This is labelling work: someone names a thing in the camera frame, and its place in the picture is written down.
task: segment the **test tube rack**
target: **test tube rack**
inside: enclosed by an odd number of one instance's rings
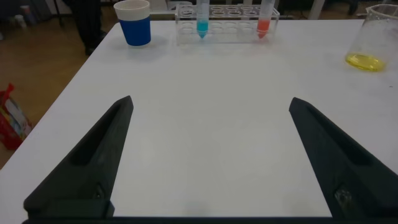
[[[260,5],[210,5],[209,27],[202,39],[197,33],[196,6],[178,5],[175,10],[177,45],[217,43],[268,43],[275,36],[279,12],[274,8],[269,31],[259,38]]]

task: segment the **red bag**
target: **red bag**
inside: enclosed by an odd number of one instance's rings
[[[0,141],[7,149],[16,150],[33,128],[17,103],[10,98],[14,89],[8,84],[6,91],[0,91]]]

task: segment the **blue liquid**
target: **blue liquid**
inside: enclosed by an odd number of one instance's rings
[[[208,21],[198,21],[197,22],[197,31],[200,38],[204,38],[207,34],[209,29],[209,22]]]

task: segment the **red liquid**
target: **red liquid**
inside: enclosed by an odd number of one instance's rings
[[[271,22],[270,20],[265,20],[265,19],[259,20],[259,23],[257,25],[257,32],[259,34],[260,39],[267,34],[270,22]]]

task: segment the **test tube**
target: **test tube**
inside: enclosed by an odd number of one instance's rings
[[[263,38],[268,30],[271,22],[272,11],[274,10],[275,0],[262,0],[260,7],[260,18],[257,25],[257,33],[259,38]]]
[[[210,0],[197,0],[197,31],[200,38],[204,38],[209,29]]]

